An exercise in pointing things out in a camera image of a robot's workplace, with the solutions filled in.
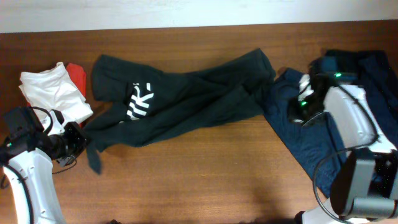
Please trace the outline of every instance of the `navy blue jeans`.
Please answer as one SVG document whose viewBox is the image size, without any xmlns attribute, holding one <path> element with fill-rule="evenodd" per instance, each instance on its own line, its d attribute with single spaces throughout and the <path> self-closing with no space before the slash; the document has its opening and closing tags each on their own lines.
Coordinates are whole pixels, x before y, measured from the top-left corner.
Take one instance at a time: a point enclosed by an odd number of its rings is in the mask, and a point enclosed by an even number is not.
<svg viewBox="0 0 398 224">
<path fill-rule="evenodd" d="M 366 91 L 369 107 L 387 138 L 398 146 L 398 100 L 394 89 L 398 83 L 394 72 L 388 65 L 384 52 L 342 52 L 331 50 L 317 62 L 319 72 L 356 72 L 357 85 Z M 344 149 L 343 141 L 330 115 L 323 124 L 301 127 L 292 124 L 287 118 L 287 98 L 299 93 L 297 85 L 303 74 L 288 69 L 270 89 L 263 102 L 264 117 L 284 142 L 289 151 L 313 179 L 318 163 L 337 150 Z M 317 186 L 329 197 L 330 187 L 342 164 L 345 155 L 326 162 L 317 175 Z"/>
</svg>

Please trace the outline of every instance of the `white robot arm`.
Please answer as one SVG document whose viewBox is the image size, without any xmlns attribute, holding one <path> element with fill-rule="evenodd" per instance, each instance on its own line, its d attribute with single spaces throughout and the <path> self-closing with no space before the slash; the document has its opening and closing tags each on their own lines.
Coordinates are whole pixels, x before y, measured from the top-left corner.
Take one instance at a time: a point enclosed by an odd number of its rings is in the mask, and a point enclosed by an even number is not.
<svg viewBox="0 0 398 224">
<path fill-rule="evenodd" d="M 60 113 L 57 118 L 63 119 Z M 44 130 L 32 108 L 16 108 L 4 119 L 11 135 L 0 147 L 0 165 L 12 187 L 18 224 L 66 223 L 53 184 L 52 160 L 61 166 L 76 162 L 87 136 L 76 122 L 67 123 L 62 134 L 48 136 L 55 117 Z"/>
<path fill-rule="evenodd" d="M 300 95 L 289 104 L 299 108 L 301 119 L 293 120 L 301 124 L 312 122 L 324 112 L 330 113 L 345 147 L 353 148 L 333 182 L 331 198 L 323 208 L 299 213 L 296 222 L 359 224 L 398 216 L 397 149 L 378 126 L 364 90 L 355 85 L 325 86 L 304 75 Z M 52 160 L 56 159 L 61 166 L 70 165 L 84 150 L 88 138 L 76 123 L 65 126 L 63 135 L 47 136 L 30 108 L 17 108 L 5 119 L 11 137 L 0 148 L 0 163 L 12 186 L 18 223 L 65 223 L 53 185 Z M 380 161 L 390 162 L 387 165 L 393 172 L 384 177 L 392 186 L 381 193 L 371 192 L 372 174 Z"/>
<path fill-rule="evenodd" d="M 345 148 L 357 149 L 360 152 L 357 154 L 361 155 L 349 157 L 332 185 L 331 198 L 323 204 L 335 218 L 327 215 L 319 206 L 299 213 L 296 216 L 296 222 L 299 224 L 360 224 L 396 217 L 398 215 L 398 153 L 396 147 L 381 131 L 369 109 L 365 91 L 356 85 L 331 86 L 330 77 L 327 76 L 320 75 L 314 79 L 318 80 L 311 82 L 310 76 L 304 75 L 300 80 L 299 96 L 289 103 L 289 106 L 296 105 L 291 108 L 296 110 L 299 108 L 298 110 L 302 113 L 301 118 L 304 118 L 300 120 L 296 117 L 295 122 L 307 123 L 322 113 L 330 113 Z M 377 161 L 388 162 L 391 166 L 389 170 L 392 173 L 386 174 L 385 177 L 389 179 L 387 184 L 392 186 L 383 186 L 387 188 L 386 192 L 377 192 L 372 189 L 371 179 L 374 170 L 377 169 Z"/>
<path fill-rule="evenodd" d="M 4 174 L 10 181 L 19 224 L 65 223 L 52 180 L 52 160 L 40 149 L 10 159 Z M 27 191 L 14 169 L 24 179 Z"/>
</svg>

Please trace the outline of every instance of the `wooden table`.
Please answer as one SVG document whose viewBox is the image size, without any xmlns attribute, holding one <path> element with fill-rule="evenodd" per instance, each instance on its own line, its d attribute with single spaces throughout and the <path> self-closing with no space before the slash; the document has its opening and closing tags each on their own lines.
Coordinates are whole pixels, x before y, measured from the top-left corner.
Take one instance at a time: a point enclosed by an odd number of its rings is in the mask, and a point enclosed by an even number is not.
<svg viewBox="0 0 398 224">
<path fill-rule="evenodd" d="M 91 93 L 91 69 L 101 54 L 166 72 L 189 72 L 260 47 L 280 73 L 285 67 L 306 72 L 325 49 L 382 49 L 398 71 L 397 40 L 398 21 L 0 34 L 0 113 L 25 105 L 20 72 L 40 72 L 57 62 L 83 66 L 87 102 L 98 114 L 109 106 Z M 3 121 L 0 130 L 4 138 Z M 68 223 L 114 218 L 123 223 L 238 223 L 292 218 L 317 205 L 311 180 L 263 116 L 142 148 L 113 146 L 101 160 L 102 175 L 88 167 L 84 153 L 75 168 L 53 177 Z M 1 222 L 15 223 L 11 188 L 0 191 L 0 205 Z"/>
</svg>

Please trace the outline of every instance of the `white cloth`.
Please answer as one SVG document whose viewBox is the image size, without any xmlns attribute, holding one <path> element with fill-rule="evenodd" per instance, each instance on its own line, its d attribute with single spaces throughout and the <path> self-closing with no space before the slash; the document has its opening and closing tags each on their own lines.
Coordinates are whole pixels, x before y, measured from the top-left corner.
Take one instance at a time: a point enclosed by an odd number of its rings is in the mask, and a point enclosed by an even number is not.
<svg viewBox="0 0 398 224">
<path fill-rule="evenodd" d="M 31 106 L 38 106 L 47 111 L 59 110 L 65 120 L 83 122 L 93 111 L 86 98 L 70 80 L 69 74 L 62 62 L 51 70 L 40 73 L 22 72 L 22 85 L 19 88 Z M 47 115 L 35 110 L 40 120 Z"/>
</svg>

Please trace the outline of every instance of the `red cloth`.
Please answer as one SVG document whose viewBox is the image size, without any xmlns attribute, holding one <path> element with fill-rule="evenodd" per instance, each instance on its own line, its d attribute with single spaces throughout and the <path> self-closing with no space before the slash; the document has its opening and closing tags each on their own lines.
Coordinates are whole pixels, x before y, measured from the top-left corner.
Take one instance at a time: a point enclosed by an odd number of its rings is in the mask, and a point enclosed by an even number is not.
<svg viewBox="0 0 398 224">
<path fill-rule="evenodd" d="M 80 90 L 80 93 L 86 97 L 86 73 L 80 65 L 69 63 L 67 66 L 70 80 Z"/>
</svg>

